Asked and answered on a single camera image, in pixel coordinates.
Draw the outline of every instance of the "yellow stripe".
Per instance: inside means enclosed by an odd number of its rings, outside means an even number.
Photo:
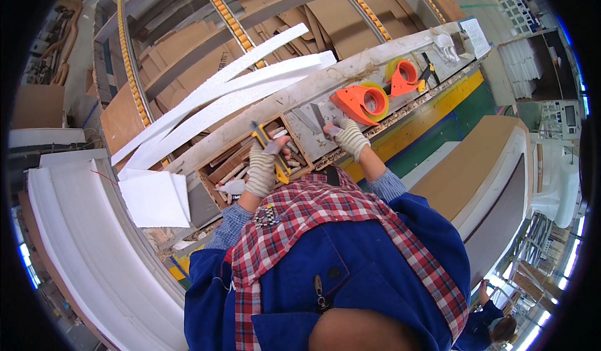
[[[205,246],[205,244],[201,245],[197,249],[195,249],[195,250],[191,251],[190,253],[185,254],[184,256],[181,256],[181,257],[177,257],[176,255],[172,255],[172,256],[176,260],[177,264],[182,268],[182,270],[184,270],[184,272],[186,272],[186,274],[190,274],[190,255],[192,253],[196,252],[197,250],[203,249],[204,246]],[[169,270],[169,273],[171,273],[171,275],[178,281],[185,278],[184,274],[182,272],[180,272],[180,269],[178,269],[177,266],[172,266],[168,270]]]
[[[484,77],[482,77],[482,72],[479,70],[470,77],[463,77],[437,98],[417,109],[415,114],[399,126],[387,132],[385,136],[377,141],[374,141],[372,149],[382,161],[386,162],[388,159],[391,159],[447,116],[459,103],[480,86],[483,81]],[[349,173],[355,182],[365,177],[361,167],[352,159],[345,160],[340,166]]]

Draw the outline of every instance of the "white glove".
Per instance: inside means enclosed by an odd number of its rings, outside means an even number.
[[[276,182],[275,158],[289,140],[289,136],[279,137],[269,141],[265,149],[261,148],[258,141],[253,143],[249,153],[250,167],[245,190],[260,198],[269,196]],[[289,149],[284,149],[283,152],[288,159]]]
[[[330,123],[323,128],[324,132],[334,138],[336,145],[340,146],[345,152],[353,156],[353,159],[359,163],[359,156],[363,146],[372,146],[370,140],[365,138],[359,130],[357,123],[351,119],[344,119],[340,127]]]

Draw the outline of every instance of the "red plaid shirt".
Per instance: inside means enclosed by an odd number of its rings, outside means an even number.
[[[252,220],[244,225],[232,249],[236,287],[236,349],[260,350],[251,316],[261,313],[259,278],[274,267],[308,230],[327,222],[377,220],[432,296],[451,331],[453,342],[465,326],[468,306],[445,269],[381,199],[363,192],[337,168],[340,186],[310,174],[265,198]],[[278,216],[264,216],[274,210]]]

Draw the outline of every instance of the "cardboard box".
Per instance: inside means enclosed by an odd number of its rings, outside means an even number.
[[[290,182],[292,182],[293,180],[310,173],[314,166],[313,163],[311,162],[311,160],[309,160],[309,158],[307,157],[307,155],[305,154],[305,151],[303,150],[303,148],[301,147],[301,144],[298,140],[298,138],[296,137],[296,135],[292,132],[292,130],[290,129],[290,125],[288,124],[288,122],[286,122],[286,119],[284,118],[283,114],[277,114],[274,117],[266,120],[265,122],[263,122],[263,125],[265,126],[265,128],[267,129],[268,125],[272,125],[275,126],[274,124],[271,123],[277,123],[278,126],[284,127],[287,131],[288,131],[288,135],[291,137],[291,140],[294,142],[294,144],[296,145],[296,147],[299,150],[298,155],[301,156],[302,159],[304,159],[304,162],[301,162],[301,169],[297,172],[295,172],[291,177],[290,177]],[[240,146],[244,146],[247,142],[252,141],[252,137],[251,137],[251,133],[252,131],[250,130],[249,127],[249,131],[247,133],[245,133],[244,135],[236,138],[234,141],[232,141],[231,143],[229,143],[228,145],[224,146],[220,151],[216,152],[215,154],[213,154],[212,156],[208,157],[205,161],[203,161],[197,168],[196,168],[196,174],[198,175],[200,182],[203,184],[204,188],[207,190],[208,195],[213,199],[215,205],[217,205],[217,207],[220,210],[223,210],[224,208],[236,203],[236,201],[232,201],[231,204],[227,204],[226,201],[223,200],[223,198],[221,197],[221,195],[219,194],[218,191],[215,190],[215,184],[219,181],[218,178],[213,178],[214,180],[211,180],[211,178],[209,178],[209,176],[215,172],[215,170],[219,169],[219,167],[222,164],[227,163],[227,160],[222,162],[219,166],[217,167],[211,167],[210,166],[210,162],[215,160],[216,158],[218,158],[219,156],[221,156],[224,152],[232,149],[234,146],[239,145]],[[282,186],[283,183],[278,183],[276,184],[276,188]]]

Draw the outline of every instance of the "cardboard sheet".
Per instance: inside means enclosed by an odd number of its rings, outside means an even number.
[[[64,86],[19,86],[11,129],[62,127],[64,96]]]
[[[528,133],[528,128],[518,118],[484,116],[470,134],[410,192],[427,198],[432,209],[443,217],[455,219],[491,172],[516,126]]]

